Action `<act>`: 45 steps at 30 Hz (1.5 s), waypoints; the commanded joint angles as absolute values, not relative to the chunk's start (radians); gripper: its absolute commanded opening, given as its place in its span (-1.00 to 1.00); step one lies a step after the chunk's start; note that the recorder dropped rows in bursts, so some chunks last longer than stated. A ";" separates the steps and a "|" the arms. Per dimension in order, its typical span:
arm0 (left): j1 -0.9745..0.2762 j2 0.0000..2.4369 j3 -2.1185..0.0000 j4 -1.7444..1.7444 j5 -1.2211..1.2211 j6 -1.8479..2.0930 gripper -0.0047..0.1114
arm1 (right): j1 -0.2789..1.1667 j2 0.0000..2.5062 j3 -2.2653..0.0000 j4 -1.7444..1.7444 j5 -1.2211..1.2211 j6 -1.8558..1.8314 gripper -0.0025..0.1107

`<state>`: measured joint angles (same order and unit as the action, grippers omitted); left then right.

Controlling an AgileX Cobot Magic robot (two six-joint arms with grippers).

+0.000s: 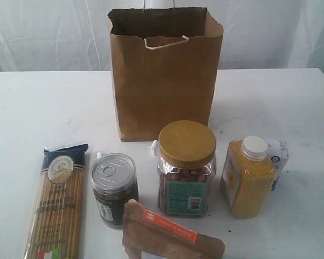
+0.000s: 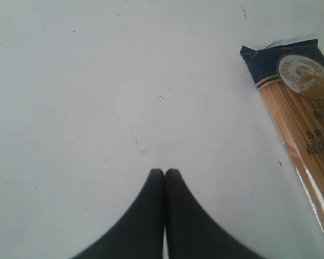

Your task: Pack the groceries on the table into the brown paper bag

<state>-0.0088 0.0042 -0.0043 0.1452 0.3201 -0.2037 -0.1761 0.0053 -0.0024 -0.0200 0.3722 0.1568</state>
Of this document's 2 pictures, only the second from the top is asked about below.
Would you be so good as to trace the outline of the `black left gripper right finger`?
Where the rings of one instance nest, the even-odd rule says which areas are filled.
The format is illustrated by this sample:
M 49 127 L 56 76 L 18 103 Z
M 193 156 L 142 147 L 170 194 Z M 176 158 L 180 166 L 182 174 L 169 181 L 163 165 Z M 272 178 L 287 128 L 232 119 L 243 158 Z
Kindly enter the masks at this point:
M 167 170 L 165 184 L 169 258 L 262 258 L 208 215 L 179 170 Z

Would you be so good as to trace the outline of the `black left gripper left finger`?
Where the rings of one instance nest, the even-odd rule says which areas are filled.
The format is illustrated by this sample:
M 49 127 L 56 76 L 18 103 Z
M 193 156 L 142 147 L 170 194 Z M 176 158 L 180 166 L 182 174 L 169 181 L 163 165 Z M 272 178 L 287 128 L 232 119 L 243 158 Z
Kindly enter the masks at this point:
M 164 174 L 152 169 L 121 218 L 74 258 L 162 258 L 165 215 Z

